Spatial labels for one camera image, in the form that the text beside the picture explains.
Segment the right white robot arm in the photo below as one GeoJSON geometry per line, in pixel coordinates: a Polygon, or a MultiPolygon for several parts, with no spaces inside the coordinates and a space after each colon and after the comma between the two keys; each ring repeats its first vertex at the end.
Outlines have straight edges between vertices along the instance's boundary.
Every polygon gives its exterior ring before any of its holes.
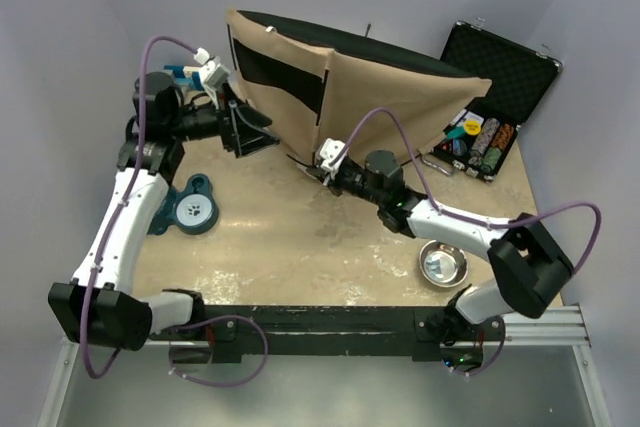
{"type": "Polygon", "coordinates": [[[376,150],[363,165],[345,155],[322,157],[307,173],[334,195],[349,193],[378,207],[377,215],[393,233],[435,240],[487,261],[493,278],[471,286],[448,304],[448,333],[469,339],[484,321],[512,312],[537,319],[573,274],[573,265],[541,222],[484,218],[459,209],[433,206],[425,193],[404,181],[393,153],[376,150]]]}

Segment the tan black pet tent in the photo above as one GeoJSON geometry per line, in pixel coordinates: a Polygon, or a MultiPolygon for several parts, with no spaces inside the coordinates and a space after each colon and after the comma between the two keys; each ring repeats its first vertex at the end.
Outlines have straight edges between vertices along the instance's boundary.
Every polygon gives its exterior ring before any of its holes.
{"type": "Polygon", "coordinates": [[[305,163],[325,139],[351,134],[358,162],[376,149],[400,161],[426,153],[492,85],[419,52],[311,22],[230,9],[226,23],[238,95],[305,163]]]}

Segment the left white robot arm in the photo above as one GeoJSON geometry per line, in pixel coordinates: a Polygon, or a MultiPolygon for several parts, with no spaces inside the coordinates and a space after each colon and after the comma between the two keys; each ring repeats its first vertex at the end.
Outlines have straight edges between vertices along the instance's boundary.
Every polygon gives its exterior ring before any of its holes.
{"type": "Polygon", "coordinates": [[[113,194],[99,231],[67,283],[54,283],[48,304],[73,342],[139,350],[150,335],[173,327],[185,339],[207,327],[201,295],[168,289],[149,300],[132,297],[134,271],[145,237],[184,157],[184,142],[220,138],[236,157],[278,144],[271,119],[240,100],[228,83],[207,93],[211,102],[187,108],[165,72],[147,74],[134,87],[132,117],[142,137],[128,133],[117,160],[113,194]]]}

